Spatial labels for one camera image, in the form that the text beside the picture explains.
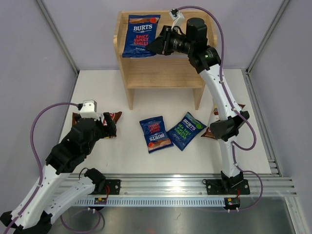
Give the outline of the Burts sea salt vinegar bag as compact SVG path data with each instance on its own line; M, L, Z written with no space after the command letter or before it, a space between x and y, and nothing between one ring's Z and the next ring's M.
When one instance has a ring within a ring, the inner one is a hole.
M187 145L207 126L187 112L182 120L167 133L174 145L183 151Z

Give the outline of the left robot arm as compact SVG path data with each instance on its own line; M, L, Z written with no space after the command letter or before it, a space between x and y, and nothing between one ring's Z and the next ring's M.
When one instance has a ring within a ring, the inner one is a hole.
M88 169L71 188L53 198L55 190L91 153L95 143L116 134L116 124L108 112L101 117L81 117L46 159L42 172L21 204L4 212L0 220L17 234L46 234L55 221L80 198L107 192L106 177Z

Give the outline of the large Burts sweet chilli bag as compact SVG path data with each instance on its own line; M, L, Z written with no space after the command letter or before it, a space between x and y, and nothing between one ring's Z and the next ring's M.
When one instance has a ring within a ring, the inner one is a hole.
M155 56L146 46L156 37L160 15L129 15L123 58L146 58Z

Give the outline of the small Burts sweet chilli bag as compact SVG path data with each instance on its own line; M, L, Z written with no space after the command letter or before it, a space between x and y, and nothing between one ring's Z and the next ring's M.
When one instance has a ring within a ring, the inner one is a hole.
M165 129L163 116L144 119L139 123L142 128L149 153L173 147L173 143Z

